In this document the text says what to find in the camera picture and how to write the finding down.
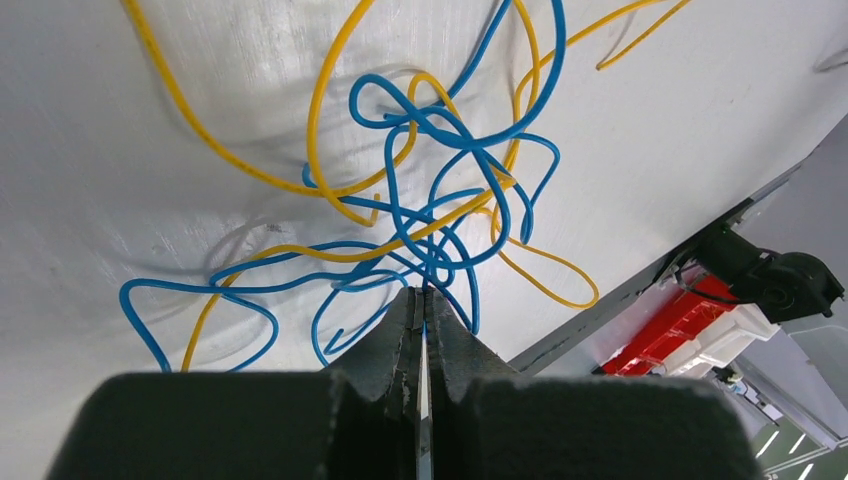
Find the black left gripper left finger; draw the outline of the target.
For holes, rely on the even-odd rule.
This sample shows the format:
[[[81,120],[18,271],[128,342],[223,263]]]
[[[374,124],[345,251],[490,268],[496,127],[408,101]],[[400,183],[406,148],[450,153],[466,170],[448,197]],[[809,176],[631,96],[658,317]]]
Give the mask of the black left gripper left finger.
[[[312,372],[126,373],[83,403],[51,479],[414,479],[421,293]]]

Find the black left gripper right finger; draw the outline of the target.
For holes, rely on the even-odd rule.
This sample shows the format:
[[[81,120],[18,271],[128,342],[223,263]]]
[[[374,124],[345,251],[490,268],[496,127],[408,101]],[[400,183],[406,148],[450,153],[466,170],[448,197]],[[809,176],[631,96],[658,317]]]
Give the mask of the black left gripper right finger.
[[[434,289],[423,294],[438,479],[758,479],[748,438],[710,384],[533,377],[511,368]]]

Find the red plastic bin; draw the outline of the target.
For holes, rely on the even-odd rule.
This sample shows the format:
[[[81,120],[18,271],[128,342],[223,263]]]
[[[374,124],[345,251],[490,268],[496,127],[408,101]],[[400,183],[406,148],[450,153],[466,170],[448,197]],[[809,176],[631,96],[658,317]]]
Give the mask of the red plastic bin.
[[[693,278],[695,290],[681,290],[654,313],[610,360],[596,367],[594,375],[644,376],[659,367],[679,347],[721,315],[736,308],[729,287],[712,274]]]

